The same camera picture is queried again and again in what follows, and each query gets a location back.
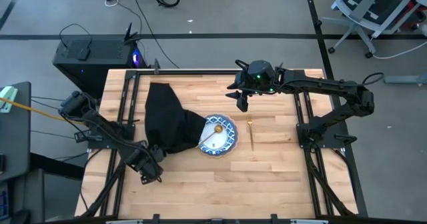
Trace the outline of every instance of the blue light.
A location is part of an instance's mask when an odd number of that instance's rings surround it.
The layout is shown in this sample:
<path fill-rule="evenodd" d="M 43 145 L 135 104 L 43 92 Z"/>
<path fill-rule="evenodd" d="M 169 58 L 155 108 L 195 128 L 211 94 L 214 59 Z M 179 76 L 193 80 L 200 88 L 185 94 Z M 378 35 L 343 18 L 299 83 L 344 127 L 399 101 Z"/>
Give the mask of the blue light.
<path fill-rule="evenodd" d="M 138 49 L 135 49 L 135 51 L 133 52 L 133 54 L 132 54 L 132 61 L 133 61 L 133 64 L 135 64 L 135 66 L 136 67 L 141 67 L 141 65 L 139 64 L 139 58 L 140 58 L 140 55 L 141 54 L 139 54 L 139 51 L 138 51 Z"/>

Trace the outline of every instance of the floor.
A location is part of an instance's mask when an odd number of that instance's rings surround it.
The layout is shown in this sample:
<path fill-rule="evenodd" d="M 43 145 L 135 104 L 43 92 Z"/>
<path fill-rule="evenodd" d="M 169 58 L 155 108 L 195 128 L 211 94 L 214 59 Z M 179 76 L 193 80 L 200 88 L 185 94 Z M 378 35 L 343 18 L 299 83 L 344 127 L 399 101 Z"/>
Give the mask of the floor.
<path fill-rule="evenodd" d="M 365 59 L 361 40 L 347 40 L 333 55 L 322 56 L 307 0 L 181 0 L 174 9 L 159 7 L 155 0 L 138 0 L 154 33 L 165 34 L 159 43 L 181 68 L 234 67 L 234 59 L 265 59 L 286 68 L 332 68 L 336 79 L 361 81 L 376 71 L 387 75 L 425 73 L 425 47 L 389 60 Z M 333 0 L 314 0 L 319 17 L 339 17 L 332 11 Z M 120 0 L 137 12 L 134 0 Z M 0 56 L 6 71 L 0 86 L 21 81 L 32 83 L 34 96 L 66 98 L 77 87 L 54 66 L 52 58 L 59 43 L 58 33 L 66 25 L 78 23 L 91 34 L 122 34 L 129 22 L 139 28 L 138 18 L 120 6 L 106 7 L 104 0 L 0 0 Z M 323 34 L 343 34 L 346 30 L 324 23 Z M 147 25 L 142 33 L 149 33 Z M 241 33 L 227 35 L 168 34 Z M 285 33 L 289 35 L 263 35 Z M 72 27 L 64 34 L 84 34 Z M 374 41 L 377 55 L 399 53 L 424 42 L 419 33 L 403 33 L 400 38 Z M 151 39 L 142 41 L 145 58 L 159 59 L 163 68 L 172 67 Z M 326 47 L 336 42 L 326 39 Z M 373 115 L 347 121 L 360 182 L 371 217 L 427 221 L 427 145 L 424 120 L 427 111 L 425 86 L 385 85 L 369 87 L 375 94 Z M 58 106 L 56 101 L 44 101 Z M 41 110 L 55 110 L 32 105 Z M 75 130 L 40 115 L 32 115 L 32 129 L 66 136 Z M 85 143 L 72 139 L 31 134 L 31 150 L 48 157 L 84 153 Z M 83 165 L 86 156 L 70 162 Z M 71 217 L 80 183 L 46 176 L 46 218 Z"/>

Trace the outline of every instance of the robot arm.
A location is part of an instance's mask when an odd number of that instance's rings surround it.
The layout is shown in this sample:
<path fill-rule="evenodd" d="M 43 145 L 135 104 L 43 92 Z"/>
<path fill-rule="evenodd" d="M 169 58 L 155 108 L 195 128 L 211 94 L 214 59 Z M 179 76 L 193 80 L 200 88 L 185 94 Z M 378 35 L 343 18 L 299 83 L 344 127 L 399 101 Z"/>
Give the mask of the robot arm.
<path fill-rule="evenodd" d="M 320 140 L 326 128 L 332 125 L 352 116 L 364 117 L 374 112 L 374 96 L 364 84 L 307 77 L 302 72 L 281 66 L 273 69 L 267 61 L 254 61 L 248 65 L 236 60 L 236 64 L 242 71 L 236 73 L 235 81 L 228 89 L 239 89 L 241 92 L 236 91 L 226 96 L 237 99 L 237 107 L 243 112 L 248 110 L 248 97 L 252 95 L 298 94 L 307 91 L 343 97 L 347 103 L 323 117 L 314 117 L 307 124 L 306 136 L 313 141 Z"/>

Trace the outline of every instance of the yellow cable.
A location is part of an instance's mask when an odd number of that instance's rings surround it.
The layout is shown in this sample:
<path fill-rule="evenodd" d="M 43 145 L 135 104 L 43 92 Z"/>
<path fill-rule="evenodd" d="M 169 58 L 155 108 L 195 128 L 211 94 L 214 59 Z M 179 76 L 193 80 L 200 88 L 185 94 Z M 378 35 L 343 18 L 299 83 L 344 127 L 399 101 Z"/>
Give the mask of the yellow cable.
<path fill-rule="evenodd" d="M 48 113 L 46 113 L 46 112 L 43 112 L 43 111 L 40 111 L 40 110 L 34 109 L 34 108 L 32 108 L 32 107 L 28 107 L 28 106 L 26 106 L 26 105 L 22 105 L 22 104 L 20 104 L 20 103 L 16 103 L 16 102 L 11 101 L 11 100 L 9 100 L 9 99 L 5 99 L 5 98 L 0 97 L 0 101 L 4 101 L 4 102 L 6 102 L 6 103 L 10 103 L 10 104 L 12 104 L 12 105 L 14 105 L 14 106 L 16 106 L 16 107 L 19 107 L 19 108 L 22 108 L 22 109 L 25 109 L 25 110 L 28 110 L 28 111 L 34 111 L 34 112 L 36 112 L 36 113 L 38 113 L 38 114 L 42 114 L 42 115 L 44 115 L 44 116 L 46 116 L 46 117 L 49 117 L 49 118 L 52 118 L 52 119 L 56 119 L 56 120 L 60 120 L 60 121 L 66 121 L 66 120 L 65 120 L 64 118 L 62 118 L 62 117 L 56 117 L 56 116 L 54 116 L 54 115 L 50 115 L 50 114 L 48 114 Z M 75 124 L 83 125 L 83 123 L 81 123 L 81 122 L 79 122 L 79 121 L 70 121 L 70 122 L 75 123 Z"/>

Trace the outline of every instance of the computer tower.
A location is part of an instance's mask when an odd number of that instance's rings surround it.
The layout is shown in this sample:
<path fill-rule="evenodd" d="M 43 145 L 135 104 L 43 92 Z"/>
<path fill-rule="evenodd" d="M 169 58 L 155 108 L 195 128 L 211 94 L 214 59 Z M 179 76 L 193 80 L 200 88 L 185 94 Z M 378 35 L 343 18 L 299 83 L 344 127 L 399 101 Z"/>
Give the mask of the computer tower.
<path fill-rule="evenodd" d="M 89 53 L 82 58 L 85 48 L 89 49 Z M 147 67 L 136 42 L 126 41 L 123 35 L 63 37 L 53 65 L 82 91 L 96 99 L 102 97 L 108 70 Z"/>

